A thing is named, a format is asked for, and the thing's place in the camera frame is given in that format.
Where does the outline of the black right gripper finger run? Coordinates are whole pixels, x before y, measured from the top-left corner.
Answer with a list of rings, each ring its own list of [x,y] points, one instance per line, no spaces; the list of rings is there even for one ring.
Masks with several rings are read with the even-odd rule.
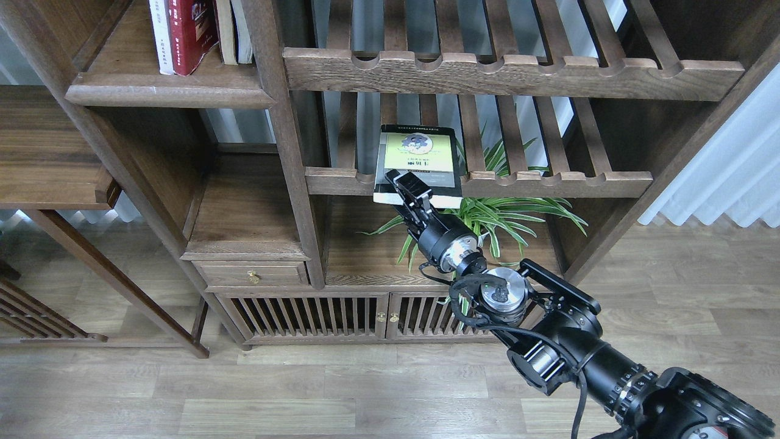
[[[412,172],[401,175],[398,170],[385,173],[386,180],[401,197],[401,205],[395,210],[401,217],[429,217],[434,210],[431,206],[432,189]]]

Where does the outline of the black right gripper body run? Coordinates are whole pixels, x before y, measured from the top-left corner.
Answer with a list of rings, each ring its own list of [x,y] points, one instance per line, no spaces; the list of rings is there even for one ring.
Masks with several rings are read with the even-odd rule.
[[[479,273],[477,236],[459,217],[404,204],[399,214],[427,261],[441,273]]]

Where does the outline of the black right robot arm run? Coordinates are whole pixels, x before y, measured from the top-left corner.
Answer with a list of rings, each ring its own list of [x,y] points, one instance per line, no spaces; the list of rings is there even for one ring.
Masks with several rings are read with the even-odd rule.
[[[476,236],[457,216],[437,211],[431,189],[413,173],[390,170],[386,180],[427,265],[454,275],[448,295],[455,317],[493,333],[529,386],[546,395],[565,382],[579,387],[572,437],[587,397],[619,424],[605,438],[774,436],[766,414],[705,377],[683,368],[654,373],[603,341],[599,303],[537,263],[488,269]]]

